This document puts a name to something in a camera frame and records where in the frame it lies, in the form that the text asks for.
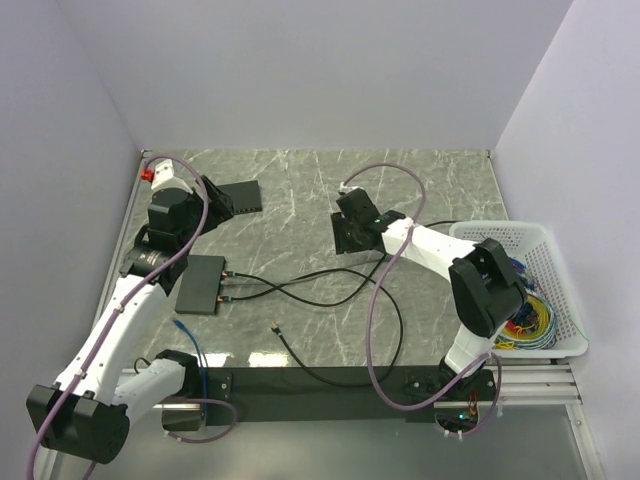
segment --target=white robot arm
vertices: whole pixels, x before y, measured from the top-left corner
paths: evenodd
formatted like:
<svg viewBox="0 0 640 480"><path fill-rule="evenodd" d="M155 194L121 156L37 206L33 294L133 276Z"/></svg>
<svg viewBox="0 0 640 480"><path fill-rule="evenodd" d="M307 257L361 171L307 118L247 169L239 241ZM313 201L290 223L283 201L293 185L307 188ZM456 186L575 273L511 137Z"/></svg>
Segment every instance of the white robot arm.
<svg viewBox="0 0 640 480"><path fill-rule="evenodd" d="M394 255L414 226L398 212L381 215L361 188L349 188L337 204L341 211L331 220L338 254L376 249ZM523 305L523 286L504 249L492 239L476 244L415 226L402 257L451 283L462 324L440 366L452 378L491 350L507 320Z"/></svg>
<svg viewBox="0 0 640 480"><path fill-rule="evenodd" d="M187 267L186 254L168 264L144 285L128 302L122 299L153 275L177 252L191 245L204 212L203 199L174 175L171 160L146 170L143 179L151 182L153 196L148 208L149 222L135 238L126 255L121 277L103 315L89 338L51 387L36 385L27 409L36 430L56 404L58 413L44 432L41 445L86 458L109 463L121 450L131 425L155 404L172 396L200 396L199 366L196 358L182 352L161 352L140 375L118 386L117 382L135 345ZM231 198L202 176L208 202L207 216L200 233L216 228L234 216ZM86 371L82 365L99 344L112 312L120 311L108 330L102 346ZM68 394L62 403L62 396Z"/></svg>

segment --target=basket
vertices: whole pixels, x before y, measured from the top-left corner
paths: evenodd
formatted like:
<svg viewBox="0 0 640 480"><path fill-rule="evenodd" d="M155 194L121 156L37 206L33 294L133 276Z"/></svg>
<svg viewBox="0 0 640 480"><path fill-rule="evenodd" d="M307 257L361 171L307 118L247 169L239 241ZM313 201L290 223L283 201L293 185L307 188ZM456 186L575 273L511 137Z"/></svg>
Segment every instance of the basket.
<svg viewBox="0 0 640 480"><path fill-rule="evenodd" d="M504 358L565 358L582 355L589 345L569 288L569 277L551 234L541 225L526 222L479 220L454 223L449 234L481 242L493 238L507 255L524 263L542 288L558 316L556 344L547 350L501 350Z"/></svg>

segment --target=marble floor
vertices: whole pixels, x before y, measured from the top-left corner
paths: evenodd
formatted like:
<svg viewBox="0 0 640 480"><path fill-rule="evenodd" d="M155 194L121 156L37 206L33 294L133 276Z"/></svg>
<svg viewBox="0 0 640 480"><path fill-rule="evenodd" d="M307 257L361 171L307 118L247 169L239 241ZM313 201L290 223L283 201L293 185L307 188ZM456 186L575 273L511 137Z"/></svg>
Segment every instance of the marble floor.
<svg viewBox="0 0 640 480"><path fill-rule="evenodd" d="M439 220L505 219L487 152L484 150L179 150L216 184L256 179L264 211L240 215L202 236L193 253L224 255L227 268L286 280L318 269L375 260L376 253L336 256L329 215L341 181L360 166L397 162L414 170L427 187L422 223ZM188 174L178 172L185 179ZM392 169L375 169L353 184L364 187L380 210L412 214L418 190L414 180ZM128 246L146 221L149 184L141 183L127 226ZM436 227L446 232L448 226ZM372 263L357 270L367 273ZM347 274L325 276L291 291L316 302L334 302L353 291L360 279ZM241 283L229 280L228 283ZM399 363L436 364L451 345L459 326L449 284L436 274L401 260L385 283L405 322ZM257 285L224 287L225 295L242 296ZM176 315L178 288L161 315L153 319L132 358L153 357L165 348L193 352L189 339L171 322L179 318L193 332L211 366L291 364L269 325L276 320L299 356L312 366L364 364L364 325L371 288L336 308L313 308L271 295L223 304L216 316ZM398 321L391 302L380 298L374 324L374 360L383 364L398 341Z"/></svg>

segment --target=white enclosure wall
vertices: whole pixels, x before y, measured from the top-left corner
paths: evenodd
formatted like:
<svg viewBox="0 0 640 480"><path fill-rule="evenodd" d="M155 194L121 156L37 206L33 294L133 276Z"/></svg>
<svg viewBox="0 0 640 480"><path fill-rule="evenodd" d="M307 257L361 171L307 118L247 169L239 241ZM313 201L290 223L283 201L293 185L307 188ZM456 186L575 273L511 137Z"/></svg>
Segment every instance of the white enclosure wall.
<svg viewBox="0 0 640 480"><path fill-rule="evenodd" d="M58 0L138 147L493 148L571 0Z"/></svg>
<svg viewBox="0 0 640 480"><path fill-rule="evenodd" d="M139 154L60 9L0 2L0 477L24 478L25 400L93 320Z"/></svg>
<svg viewBox="0 0 640 480"><path fill-rule="evenodd" d="M498 143L513 219L553 230L592 341L573 362L604 465L638 477L640 2L575 0Z"/></svg>

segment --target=cable tie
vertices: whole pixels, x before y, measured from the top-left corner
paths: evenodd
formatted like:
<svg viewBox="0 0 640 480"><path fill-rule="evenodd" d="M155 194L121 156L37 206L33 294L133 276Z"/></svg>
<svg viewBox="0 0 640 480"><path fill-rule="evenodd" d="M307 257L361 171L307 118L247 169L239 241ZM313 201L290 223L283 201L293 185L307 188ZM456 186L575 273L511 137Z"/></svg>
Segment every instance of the cable tie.
<svg viewBox="0 0 640 480"><path fill-rule="evenodd" d="M355 189L360 188L360 187L347 187L344 182L340 182L340 187L338 188L338 193L349 193L349 192L353 192Z"/></svg>

